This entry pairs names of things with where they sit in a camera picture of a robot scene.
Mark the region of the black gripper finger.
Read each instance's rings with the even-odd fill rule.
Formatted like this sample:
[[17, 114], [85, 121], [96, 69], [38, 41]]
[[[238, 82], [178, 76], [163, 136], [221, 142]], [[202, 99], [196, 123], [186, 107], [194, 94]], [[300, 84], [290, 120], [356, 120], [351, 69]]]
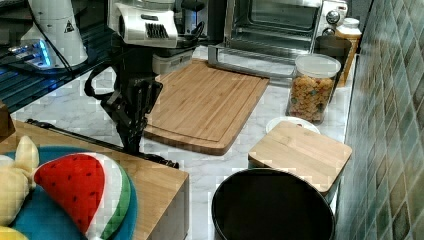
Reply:
[[115, 123], [124, 151], [138, 152], [140, 134], [136, 131], [133, 120], [126, 112], [126, 104], [124, 102], [108, 103], [106, 100], [102, 100], [101, 106]]
[[134, 127], [131, 136], [131, 151], [138, 152], [143, 131], [147, 126], [147, 115], [152, 111], [163, 84], [157, 81], [141, 81], [134, 92]]

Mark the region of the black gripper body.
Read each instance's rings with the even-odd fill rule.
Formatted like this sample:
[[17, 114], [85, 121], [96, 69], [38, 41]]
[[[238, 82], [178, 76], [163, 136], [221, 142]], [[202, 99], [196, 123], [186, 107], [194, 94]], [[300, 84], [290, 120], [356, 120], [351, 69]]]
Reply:
[[154, 49], [126, 44], [112, 37], [110, 56], [117, 74], [115, 88], [132, 107], [153, 107], [157, 100], [156, 74], [152, 69]]

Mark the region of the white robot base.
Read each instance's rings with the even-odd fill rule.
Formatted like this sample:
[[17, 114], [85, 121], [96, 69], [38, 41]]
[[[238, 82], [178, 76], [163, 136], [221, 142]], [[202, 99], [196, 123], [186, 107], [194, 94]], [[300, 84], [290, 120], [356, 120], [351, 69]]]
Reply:
[[28, 64], [40, 70], [61, 69], [88, 59], [71, 0], [28, 0], [28, 3], [33, 26], [21, 42], [35, 44], [37, 55]]

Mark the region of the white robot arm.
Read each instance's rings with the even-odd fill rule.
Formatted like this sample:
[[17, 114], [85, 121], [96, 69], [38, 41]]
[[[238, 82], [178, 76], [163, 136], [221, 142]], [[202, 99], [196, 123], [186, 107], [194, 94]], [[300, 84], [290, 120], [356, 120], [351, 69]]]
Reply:
[[175, 0], [111, 0], [108, 27], [116, 34], [110, 63], [116, 80], [101, 106], [115, 122], [124, 150], [134, 153], [163, 88], [156, 77], [190, 63], [205, 23], [181, 33]]

